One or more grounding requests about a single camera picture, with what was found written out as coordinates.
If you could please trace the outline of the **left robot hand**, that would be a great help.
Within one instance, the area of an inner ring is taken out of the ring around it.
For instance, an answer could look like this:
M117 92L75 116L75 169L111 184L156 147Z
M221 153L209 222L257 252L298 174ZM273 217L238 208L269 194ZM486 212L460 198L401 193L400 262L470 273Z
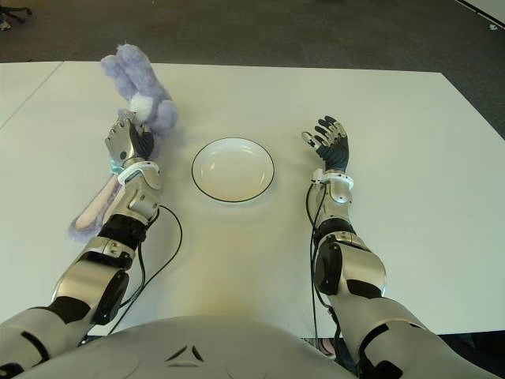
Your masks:
M122 111L105 139L110 158L124 168L131 163L146 160L153 152L155 139L149 127L130 111Z

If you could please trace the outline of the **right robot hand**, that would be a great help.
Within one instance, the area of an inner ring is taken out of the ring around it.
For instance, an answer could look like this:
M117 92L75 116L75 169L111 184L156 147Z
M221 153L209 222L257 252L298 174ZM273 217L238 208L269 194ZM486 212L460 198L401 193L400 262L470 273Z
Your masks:
M318 120L315 132L303 132L302 139L323 160L326 170L346 172L350 158L348 135L335 118L326 115Z

